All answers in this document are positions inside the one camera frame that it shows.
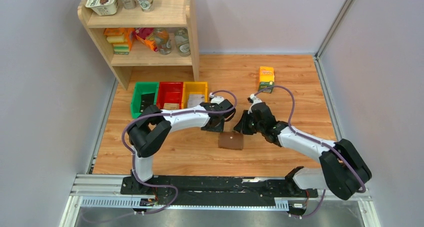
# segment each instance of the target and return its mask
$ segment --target plastic storage bin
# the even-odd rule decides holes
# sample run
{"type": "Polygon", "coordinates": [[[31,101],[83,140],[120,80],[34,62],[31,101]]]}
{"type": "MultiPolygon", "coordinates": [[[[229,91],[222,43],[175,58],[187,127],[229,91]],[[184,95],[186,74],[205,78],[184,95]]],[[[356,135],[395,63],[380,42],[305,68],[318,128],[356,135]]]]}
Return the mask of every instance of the plastic storage bin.
{"type": "Polygon", "coordinates": [[[183,100],[183,82],[160,82],[156,105],[159,109],[179,110],[183,100]]]}
{"type": "Polygon", "coordinates": [[[143,111],[151,105],[156,105],[159,82],[137,82],[131,101],[132,118],[138,118],[143,111]]]}
{"type": "Polygon", "coordinates": [[[198,95],[203,95],[202,102],[208,102],[208,99],[209,99],[208,82],[184,82],[181,107],[185,109],[185,108],[191,108],[198,105],[199,104],[198,95]]]}

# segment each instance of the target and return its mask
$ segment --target yellow bin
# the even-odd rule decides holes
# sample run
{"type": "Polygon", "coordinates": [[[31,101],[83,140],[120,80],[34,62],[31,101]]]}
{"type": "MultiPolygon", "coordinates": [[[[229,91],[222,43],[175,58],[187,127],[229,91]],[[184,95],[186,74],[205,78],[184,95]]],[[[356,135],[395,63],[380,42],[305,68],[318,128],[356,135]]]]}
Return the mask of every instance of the yellow bin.
{"type": "Polygon", "coordinates": [[[208,82],[184,82],[182,86],[181,108],[188,108],[187,105],[189,102],[190,95],[204,95],[204,102],[208,102],[208,82]]]}

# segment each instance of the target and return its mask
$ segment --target bottle label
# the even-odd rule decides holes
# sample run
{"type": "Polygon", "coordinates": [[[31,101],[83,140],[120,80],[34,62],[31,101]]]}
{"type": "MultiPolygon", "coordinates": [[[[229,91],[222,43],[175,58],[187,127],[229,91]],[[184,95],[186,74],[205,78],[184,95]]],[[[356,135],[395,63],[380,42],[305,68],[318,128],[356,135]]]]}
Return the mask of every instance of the bottle label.
{"type": "Polygon", "coordinates": [[[168,39],[168,42],[166,42],[166,47],[168,49],[171,49],[171,40],[170,39],[168,39]]]}
{"type": "Polygon", "coordinates": [[[150,2],[148,0],[138,0],[138,3],[140,4],[143,10],[150,9],[150,2]]]}
{"type": "Polygon", "coordinates": [[[179,47],[179,50],[180,50],[182,53],[187,53],[187,52],[189,52],[189,51],[190,51],[190,44],[189,44],[189,43],[182,44],[182,45],[179,47]]]}

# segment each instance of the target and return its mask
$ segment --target gray floor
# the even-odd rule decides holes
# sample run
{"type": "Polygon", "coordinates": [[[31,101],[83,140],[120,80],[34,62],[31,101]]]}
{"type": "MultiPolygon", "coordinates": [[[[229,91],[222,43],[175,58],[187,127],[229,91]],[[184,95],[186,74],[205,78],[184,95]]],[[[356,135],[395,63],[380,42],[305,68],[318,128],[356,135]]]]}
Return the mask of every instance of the gray floor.
{"type": "MultiPolygon", "coordinates": [[[[316,202],[311,201],[308,212],[316,202]]],[[[81,208],[76,222],[77,227],[363,227],[358,203],[355,201],[325,201],[321,209],[310,218],[289,218],[285,212],[246,211],[246,210],[181,210],[166,209],[152,215],[130,215],[107,223],[92,224],[81,219],[81,214],[89,221],[104,221],[131,213],[127,208],[81,208]]]]}

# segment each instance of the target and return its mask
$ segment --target glass bottle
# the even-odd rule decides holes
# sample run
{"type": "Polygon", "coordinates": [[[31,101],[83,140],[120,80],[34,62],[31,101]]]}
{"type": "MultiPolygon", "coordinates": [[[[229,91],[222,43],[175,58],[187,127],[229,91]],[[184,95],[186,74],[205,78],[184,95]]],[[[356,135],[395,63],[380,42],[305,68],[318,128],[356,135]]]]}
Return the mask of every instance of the glass bottle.
{"type": "Polygon", "coordinates": [[[190,55],[189,32],[186,28],[175,30],[175,45],[180,56],[190,55]]]}
{"type": "Polygon", "coordinates": [[[157,27],[153,30],[154,42],[156,43],[157,50],[162,55],[171,53],[171,40],[170,34],[166,28],[157,27]]]}

